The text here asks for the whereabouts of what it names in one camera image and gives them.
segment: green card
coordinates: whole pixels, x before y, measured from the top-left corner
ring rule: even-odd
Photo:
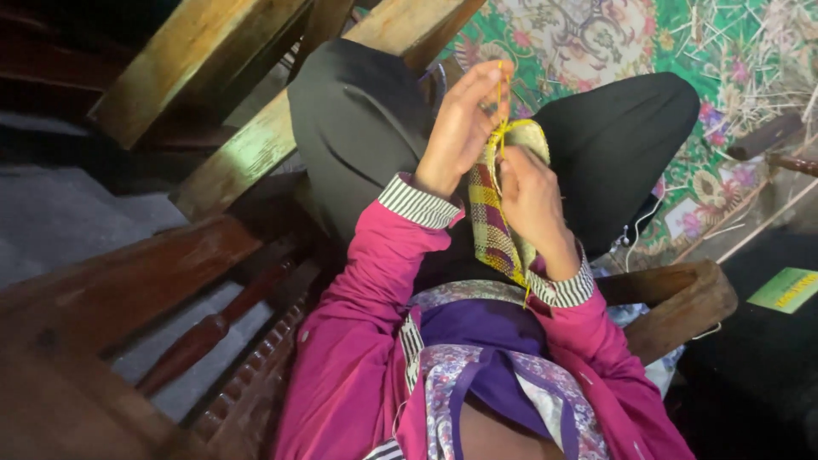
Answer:
[[[787,267],[747,301],[768,309],[793,313],[818,292],[818,272]]]

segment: floral rug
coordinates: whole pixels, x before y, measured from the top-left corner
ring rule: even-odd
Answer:
[[[784,2],[804,10],[807,32],[785,37],[786,46],[776,50],[784,49],[810,72],[816,46],[808,23],[814,25],[818,17],[816,3]],[[512,82],[515,118],[529,117],[548,101],[638,74],[671,71],[694,86],[701,98],[699,122],[658,182],[654,193],[666,195],[663,208],[629,257],[630,269],[648,268],[680,258],[766,179],[760,162],[738,163],[724,150],[760,120],[757,108],[746,108],[748,97],[755,97],[759,88],[769,93],[778,78],[774,72],[781,56],[760,52],[772,39],[762,44],[768,30],[760,28],[764,21],[769,28],[775,19],[768,15],[773,3],[783,4],[488,0],[448,51],[464,69],[511,59],[517,68]],[[621,248],[614,254],[623,267],[626,253]]]

